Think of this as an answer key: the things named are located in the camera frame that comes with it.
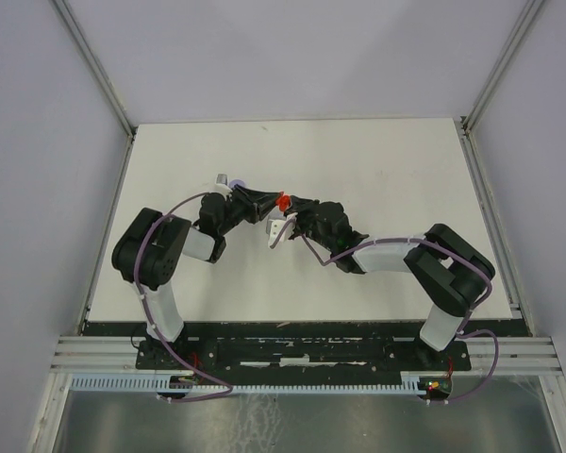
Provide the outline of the orange round charging case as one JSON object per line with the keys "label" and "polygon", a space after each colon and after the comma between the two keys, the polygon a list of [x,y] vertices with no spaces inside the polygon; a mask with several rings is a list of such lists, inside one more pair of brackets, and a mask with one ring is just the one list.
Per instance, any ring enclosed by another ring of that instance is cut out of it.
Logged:
{"label": "orange round charging case", "polygon": [[275,205],[281,212],[285,212],[291,206],[291,197],[288,194],[282,193],[275,200]]}

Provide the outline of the lavender round charging case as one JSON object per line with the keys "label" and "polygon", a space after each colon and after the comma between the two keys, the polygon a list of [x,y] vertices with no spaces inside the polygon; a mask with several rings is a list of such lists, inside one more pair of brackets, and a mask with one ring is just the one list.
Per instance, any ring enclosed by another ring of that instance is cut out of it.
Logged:
{"label": "lavender round charging case", "polygon": [[229,186],[231,188],[234,188],[234,187],[237,187],[237,186],[245,187],[245,182],[240,180],[240,179],[234,179],[234,180],[230,181]]}

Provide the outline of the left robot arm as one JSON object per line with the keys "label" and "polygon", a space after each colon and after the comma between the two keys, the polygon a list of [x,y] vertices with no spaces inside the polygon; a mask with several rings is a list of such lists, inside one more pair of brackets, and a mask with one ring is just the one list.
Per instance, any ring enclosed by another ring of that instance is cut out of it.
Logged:
{"label": "left robot arm", "polygon": [[171,280],[182,255],[214,263],[223,254],[225,234],[242,222],[256,224],[273,210],[284,211],[291,199],[284,193],[251,190],[236,185],[199,193],[198,219],[191,221],[143,208],[116,243],[112,267],[131,285],[141,301],[147,333],[162,340],[157,355],[168,367],[184,365],[189,344],[179,339],[184,321],[178,312]]}

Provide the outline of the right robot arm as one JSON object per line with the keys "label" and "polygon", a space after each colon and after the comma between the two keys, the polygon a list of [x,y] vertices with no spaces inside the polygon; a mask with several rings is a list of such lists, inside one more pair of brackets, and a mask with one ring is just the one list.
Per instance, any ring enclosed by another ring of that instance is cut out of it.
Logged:
{"label": "right robot arm", "polygon": [[432,302],[421,327],[414,358],[435,369],[448,358],[448,345],[492,291],[491,262],[451,227],[436,224],[423,234],[377,238],[350,226],[343,206],[286,194],[260,203],[256,218],[268,221],[268,245],[300,238],[322,266],[344,273],[408,273]]}

